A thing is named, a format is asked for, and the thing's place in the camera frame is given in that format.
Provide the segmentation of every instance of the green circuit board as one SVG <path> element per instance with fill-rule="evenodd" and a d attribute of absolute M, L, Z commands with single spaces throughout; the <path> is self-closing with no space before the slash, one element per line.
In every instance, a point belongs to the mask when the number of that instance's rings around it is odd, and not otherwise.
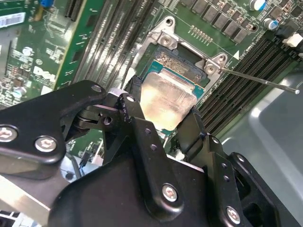
<path fill-rule="evenodd" d="M 167 16 L 174 17 L 176 21 L 174 33 L 204 55 L 227 54 L 226 67 L 229 69 L 239 64 L 267 31 L 263 26 L 266 18 L 279 25 L 291 22 L 297 30 L 303 25 L 301 2 L 295 0 L 268 0 L 260 11 L 250 9 L 250 0 L 84 0 L 76 20 L 66 17 L 69 2 L 56 0 L 51 7 L 41 8 L 39 0 L 0 0 L 0 25 L 2 16 L 25 14 L 23 23 L 0 27 L 2 108 L 82 79 L 91 79 L 106 88 L 120 87 L 129 79 L 121 71 L 127 71 L 127 66 L 130 66 L 128 61 L 136 55 L 137 47 L 144 42 L 148 32 Z M 138 9 L 145 9 L 149 2 L 152 4 L 141 15 Z M 138 12 L 140 16 L 130 17 L 133 12 Z M 103 18 L 104 24 L 98 21 L 99 18 Z M 142 23 L 136 30 L 135 19 L 139 21 L 140 18 Z M 127 26 L 124 27 L 123 21 L 128 23 Z M 83 60 L 95 25 L 104 30 L 96 38 L 98 45 L 101 45 L 99 49 L 104 50 L 105 59 L 96 61 L 96 56 L 91 54 Z M 145 76 L 156 49 L 154 44 L 147 48 L 135 67 L 137 75 Z M 80 72 L 87 72 L 89 68 L 94 70 L 89 76 L 78 73 L 75 79 L 79 68 Z M 100 76 L 113 75 L 114 71 L 119 72 L 115 77 Z M 81 157 L 87 147 L 95 150 L 101 141 L 101 132 L 91 132 L 72 141 L 70 151 Z"/>

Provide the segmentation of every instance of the mechanical arm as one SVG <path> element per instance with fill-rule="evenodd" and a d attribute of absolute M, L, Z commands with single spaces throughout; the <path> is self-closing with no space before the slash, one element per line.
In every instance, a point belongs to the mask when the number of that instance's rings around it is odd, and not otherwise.
<path fill-rule="evenodd" d="M 166 155 L 126 91 L 81 81 L 0 111 L 0 194 L 48 227 L 299 227 L 249 161 L 226 155 L 195 107 L 177 127 L 187 162 Z M 103 131 L 104 165 L 68 184 L 65 144 Z"/>

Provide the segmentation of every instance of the ram slot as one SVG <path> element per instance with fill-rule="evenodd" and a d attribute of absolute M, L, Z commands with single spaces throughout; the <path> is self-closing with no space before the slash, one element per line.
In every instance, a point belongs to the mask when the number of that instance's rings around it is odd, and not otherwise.
<path fill-rule="evenodd" d="M 125 19 L 125 11 L 129 11 L 129 8 L 127 8 L 129 2 L 129 0 L 121 0 L 115 9 L 114 16 L 112 17 L 104 36 L 101 38 L 101 43 L 96 51 L 96 56 L 89 68 L 87 79 L 92 81 L 98 80 L 99 72 L 101 70 L 100 66 L 102 61 L 105 61 L 105 54 L 108 51 L 106 48 L 117 39 L 122 22 Z"/>
<path fill-rule="evenodd" d="M 148 12 L 150 12 L 154 1 L 137 1 L 134 5 L 134 13 L 129 15 L 128 20 L 131 21 L 127 29 L 123 32 L 121 39 L 119 40 L 117 50 L 113 50 L 111 55 L 115 56 L 112 59 L 110 65 L 114 65 L 112 69 L 108 70 L 108 67 L 104 68 L 102 72 L 108 79 L 105 81 L 105 87 L 109 89 L 110 87 L 118 86 L 122 82 L 123 76 L 118 76 L 117 72 L 124 65 L 125 60 L 129 56 L 131 49 L 134 45 L 135 40 L 138 37 L 139 31 L 141 29 L 141 24 L 146 19 Z"/>
<path fill-rule="evenodd" d="M 110 25 L 110 21 L 114 16 L 117 5 L 120 1 L 106 1 L 96 23 L 95 29 L 91 34 L 91 38 L 84 52 L 81 63 L 78 67 L 77 73 L 73 82 L 77 82 L 83 79 L 87 79 L 89 69 L 93 63 L 93 60 L 97 57 L 97 49 L 105 36 L 105 33 Z"/>
<path fill-rule="evenodd" d="M 300 61 L 276 40 L 262 38 L 253 51 L 236 66 L 235 70 L 252 76 L 273 81 L 292 62 Z M 267 86 L 260 83 L 227 75 L 226 79 L 200 108 L 202 120 L 208 132 L 216 135 L 229 124 L 239 113 L 242 113 L 254 98 Z"/>

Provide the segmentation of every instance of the black metal bracket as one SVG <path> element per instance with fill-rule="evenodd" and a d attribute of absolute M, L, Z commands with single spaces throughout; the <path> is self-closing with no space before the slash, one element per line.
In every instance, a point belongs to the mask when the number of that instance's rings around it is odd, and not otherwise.
<path fill-rule="evenodd" d="M 0 111 L 0 125 L 17 134 L 12 141 L 1 143 L 0 173 L 31 179 L 55 175 L 76 114 L 105 97 L 103 88 L 85 80 Z M 42 144 L 45 151 L 40 151 L 36 141 L 45 137 L 49 140 Z M 52 151 L 47 150 L 50 143 L 55 146 Z"/>
<path fill-rule="evenodd" d="M 179 185 L 175 176 L 179 170 L 172 168 L 153 123 L 144 118 L 139 103 L 141 83 L 134 77 L 127 85 L 130 94 L 117 97 L 93 82 L 82 81 L 0 111 L 0 174 L 33 180 L 50 178 L 65 155 L 65 143 L 97 129 L 104 133 L 105 164 L 109 163 L 104 170 L 111 171 L 112 163 L 125 163 L 120 157 L 132 157 L 139 197 L 150 215 L 160 222 L 178 222 L 182 211 L 188 209 L 185 201 L 189 201 L 195 207 L 206 207 L 202 212 L 207 212 L 210 226 L 298 225 L 250 163 L 239 154 L 226 155 L 219 140 L 205 132 L 195 107 L 177 127 L 178 142 L 188 162 L 202 168 L 207 176 L 204 179 L 201 169 L 198 173 L 185 171 L 195 178 L 200 176 L 202 187 L 206 183 L 206 204 L 204 195 L 199 201 L 188 200 L 191 196 L 181 190 L 186 185 Z M 6 135 L 4 129 L 14 133 Z M 52 150 L 37 147 L 36 142 L 42 137 L 52 141 L 46 146 L 55 144 Z M 95 182 L 98 178 L 93 173 L 91 176 L 82 182 Z M 89 182 L 90 187 L 98 191 L 94 182 Z"/>

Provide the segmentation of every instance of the pcie slot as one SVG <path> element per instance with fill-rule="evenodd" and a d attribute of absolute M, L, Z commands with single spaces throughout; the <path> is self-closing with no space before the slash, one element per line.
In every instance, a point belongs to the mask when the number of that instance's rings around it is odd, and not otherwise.
<path fill-rule="evenodd" d="M 69 17 L 71 21 L 76 21 L 82 6 L 83 0 L 69 0 L 65 9 L 65 17 Z"/>
<path fill-rule="evenodd" d="M 76 0 L 74 9 L 72 10 L 72 13 L 71 13 L 71 20 L 72 21 L 76 21 L 77 20 L 77 17 L 79 15 L 82 2 L 83 2 L 83 0 Z"/>
<path fill-rule="evenodd" d="M 72 9 L 74 8 L 76 0 L 69 0 L 65 9 L 65 17 L 70 17 L 72 13 Z"/>

